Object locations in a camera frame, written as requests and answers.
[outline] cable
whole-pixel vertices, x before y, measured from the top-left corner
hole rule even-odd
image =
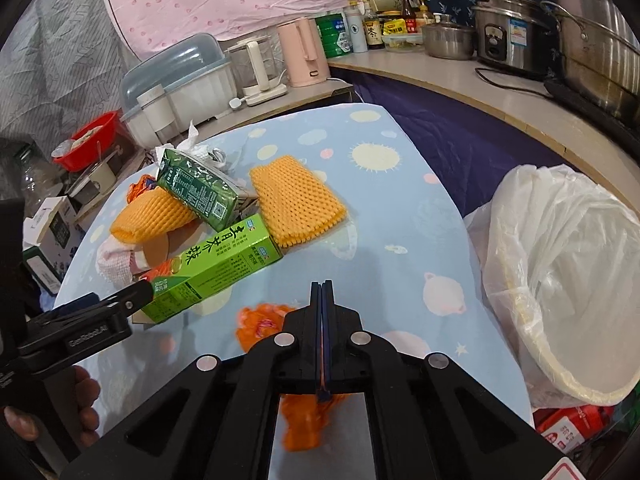
[[[476,68],[476,74],[478,74],[478,77],[480,79],[482,79],[483,81],[489,83],[490,85],[497,86],[498,88],[503,88],[505,90],[517,90],[518,92],[527,92],[529,94],[538,95],[538,96],[543,97],[545,99],[548,99],[550,101],[554,100],[551,96],[549,96],[547,94],[543,94],[542,92],[538,92],[537,90],[531,90],[529,88],[521,88],[521,87],[517,87],[517,86],[501,85],[500,83],[497,83],[495,81],[491,81],[487,76],[482,74],[482,72],[495,72],[497,74],[504,74],[504,72],[501,72],[500,70],[495,70],[493,68]]]
[[[351,84],[351,83],[347,83],[344,79],[340,79],[339,77],[328,77],[326,80],[327,81],[341,81],[345,85]],[[354,92],[354,94],[356,94],[358,96],[358,98],[360,99],[360,102],[363,103],[364,99],[362,98],[362,96],[360,94],[358,94],[358,91],[356,90],[355,86],[353,86],[353,92]]]
[[[278,78],[278,84],[280,84],[280,82],[282,81],[282,76],[284,76],[286,72],[287,72],[287,69],[284,69],[282,71],[282,74],[280,74],[280,77]]]

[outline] wooden countertop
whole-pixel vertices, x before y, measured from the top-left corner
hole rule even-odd
[[[344,81],[328,80],[322,83],[298,88],[289,87],[289,91],[281,97],[265,101],[255,106],[243,105],[224,117],[200,124],[200,139],[209,139],[217,134],[228,132],[240,126],[254,124],[278,114],[313,103],[332,95],[350,92],[353,86]]]
[[[475,60],[436,59],[421,52],[370,51],[329,60],[329,66],[421,86],[478,108],[542,142],[640,215],[640,168],[594,126],[542,97],[482,81]],[[497,83],[545,92],[540,82],[491,73]]]

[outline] round table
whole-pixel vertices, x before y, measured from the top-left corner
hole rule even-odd
[[[343,201],[348,218],[283,259],[155,326],[134,325],[123,342],[82,364],[102,385],[96,402],[108,431],[175,374],[210,353],[241,354],[238,311],[259,303],[308,304],[311,282],[333,280],[336,303],[359,312],[365,330],[399,351],[448,354],[530,421],[522,375],[497,321],[482,303],[478,260],[462,218],[437,176],[384,108],[341,104],[244,126],[204,141],[221,148],[228,174],[250,186],[250,168],[291,154]],[[95,270],[96,249],[126,204],[129,184],[107,200],[66,274],[56,305],[116,291]],[[287,453],[278,420],[270,478],[374,478],[364,398],[331,414],[321,447]]]

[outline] human hand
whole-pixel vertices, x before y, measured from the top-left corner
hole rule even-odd
[[[78,398],[78,416],[82,424],[80,442],[83,446],[89,447],[98,440],[95,430],[100,425],[98,413],[92,408],[94,402],[100,395],[100,384],[92,379],[84,368],[74,366],[76,370],[76,397]],[[28,442],[38,439],[38,427],[35,421],[26,413],[14,408],[4,409],[4,418],[9,427],[21,438]]]

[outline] white bottle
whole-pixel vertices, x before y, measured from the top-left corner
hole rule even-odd
[[[349,2],[349,6],[344,8],[344,15],[347,18],[347,28],[351,36],[351,46],[354,52],[366,52],[367,37],[362,26],[362,15],[357,2]]]

